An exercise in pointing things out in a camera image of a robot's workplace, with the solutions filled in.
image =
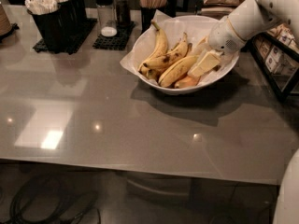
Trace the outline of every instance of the salt shaker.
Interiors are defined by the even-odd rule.
[[[117,24],[120,27],[131,25],[131,14],[129,0],[113,0]]]
[[[116,28],[113,0],[95,0],[95,3],[100,24],[98,34],[107,37],[116,35],[118,31]]]

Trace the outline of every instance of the utensil holder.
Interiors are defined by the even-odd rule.
[[[33,14],[30,10],[28,13],[32,15],[49,51],[60,52],[66,48],[68,34],[65,33],[60,8],[42,15]]]
[[[76,14],[74,0],[62,2],[59,3],[59,5],[59,12],[61,15],[61,20],[63,23],[65,33],[68,35],[75,35],[78,31],[79,21]]]
[[[73,6],[75,8],[78,22],[79,23],[85,22],[87,20],[87,15],[85,10],[84,0],[73,0]]]

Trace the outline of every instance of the white bowl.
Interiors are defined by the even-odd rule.
[[[165,30],[169,48],[171,48],[179,41],[180,38],[182,38],[183,32],[187,33],[188,41],[195,46],[203,37],[209,34],[211,28],[217,21],[218,20],[204,16],[181,16],[158,23]],[[225,63],[225,65],[222,65],[218,71],[213,70],[201,77],[197,86],[183,89],[163,88],[160,87],[154,80],[148,80],[137,71],[137,68],[142,61],[152,53],[154,46],[155,28],[151,26],[136,40],[132,51],[121,61],[121,65],[133,74],[139,76],[142,81],[152,88],[170,95],[195,92],[215,83],[234,68],[239,58],[239,52],[237,52],[227,63]]]

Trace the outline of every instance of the black bottle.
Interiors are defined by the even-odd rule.
[[[119,27],[131,25],[131,14],[129,0],[113,0],[116,20]]]
[[[172,18],[175,18],[177,13],[178,0],[167,0],[164,13]]]

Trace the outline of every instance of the bottle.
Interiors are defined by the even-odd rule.
[[[167,0],[164,13],[172,18],[176,17],[178,0]]]
[[[113,0],[116,20],[119,27],[131,25],[131,14],[129,0]]]
[[[95,0],[99,26],[98,34],[103,36],[114,36],[117,34],[113,0]]]

